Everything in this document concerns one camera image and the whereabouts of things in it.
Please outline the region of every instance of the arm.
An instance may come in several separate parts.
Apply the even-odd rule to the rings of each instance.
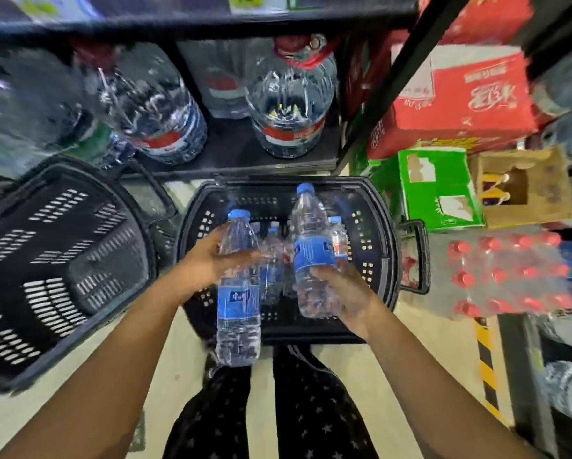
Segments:
[[[352,264],[340,266],[342,272],[313,272],[339,294],[340,318],[368,342],[426,457],[536,457],[433,358]]]
[[[214,230],[156,280],[69,380],[0,452],[0,459],[118,459],[129,449],[178,307],[257,253],[217,255]]]

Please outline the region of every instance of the leg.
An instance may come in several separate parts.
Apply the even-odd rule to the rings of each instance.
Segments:
[[[280,457],[378,458],[345,386],[309,347],[276,348],[273,374]]]
[[[163,459],[247,459],[246,404],[250,367],[221,367],[186,403]]]

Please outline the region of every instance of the black plastic basket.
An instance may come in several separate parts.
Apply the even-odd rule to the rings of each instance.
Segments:
[[[164,215],[140,210],[117,182],[124,169],[145,176]],[[156,278],[148,229],[174,214],[134,161],[100,173],[54,158],[0,195],[0,392],[28,388]]]
[[[263,231],[272,220],[286,221],[292,211],[297,186],[310,182],[329,215],[339,215],[348,232],[350,257],[371,289],[393,309],[400,289],[428,293],[430,283],[428,238],[424,223],[409,221],[399,228],[413,230],[418,240],[421,277],[418,288],[400,284],[402,268],[397,235],[386,204],[365,177],[265,177],[231,179],[202,184],[183,217],[176,244],[181,259],[199,238],[227,221],[231,208],[248,209]],[[215,287],[196,293],[184,306],[201,339],[211,345],[216,337]],[[307,319],[297,301],[282,296],[275,306],[261,306],[263,344],[355,343],[361,340],[336,318]]]

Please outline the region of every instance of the hand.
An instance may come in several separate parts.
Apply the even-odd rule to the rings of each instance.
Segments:
[[[229,224],[215,228],[212,233],[197,241],[197,244],[184,256],[174,269],[178,272],[188,293],[193,293],[215,283],[218,284],[225,272],[261,258],[259,251],[240,251],[233,254],[218,254],[222,237]]]
[[[312,275],[326,280],[339,297],[339,318],[346,327],[364,340],[369,339],[369,327],[378,315],[389,312],[382,300],[373,293],[354,264],[337,258],[337,267],[312,267]]]

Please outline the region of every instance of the forearm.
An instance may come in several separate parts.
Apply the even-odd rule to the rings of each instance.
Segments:
[[[420,441],[445,459],[533,458],[396,316],[377,309],[368,343]]]
[[[124,457],[175,312],[190,296],[177,279],[168,273],[134,302],[0,459]]]

